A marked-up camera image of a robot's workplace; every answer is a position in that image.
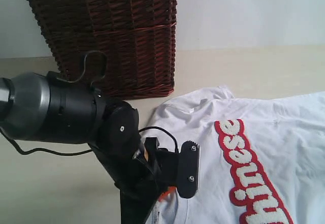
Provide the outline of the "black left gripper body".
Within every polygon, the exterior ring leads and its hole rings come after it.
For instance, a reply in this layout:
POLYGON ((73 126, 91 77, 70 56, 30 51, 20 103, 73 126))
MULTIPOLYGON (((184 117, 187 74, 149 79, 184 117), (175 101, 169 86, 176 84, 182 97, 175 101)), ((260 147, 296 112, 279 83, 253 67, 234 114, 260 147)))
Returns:
POLYGON ((121 223, 145 223, 159 198, 177 187, 179 149, 159 146, 158 138, 146 138, 121 170, 115 182, 120 190, 121 223))

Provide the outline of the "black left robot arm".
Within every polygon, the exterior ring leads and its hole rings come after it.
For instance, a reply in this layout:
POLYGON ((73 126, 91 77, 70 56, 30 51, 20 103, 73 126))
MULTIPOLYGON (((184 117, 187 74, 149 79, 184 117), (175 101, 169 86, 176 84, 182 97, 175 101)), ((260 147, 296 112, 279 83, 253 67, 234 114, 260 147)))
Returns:
POLYGON ((75 82, 25 73, 1 78, 1 134, 18 141, 87 144, 120 191, 122 223, 145 223, 159 197, 176 184, 179 150, 142 140, 139 113, 75 82))

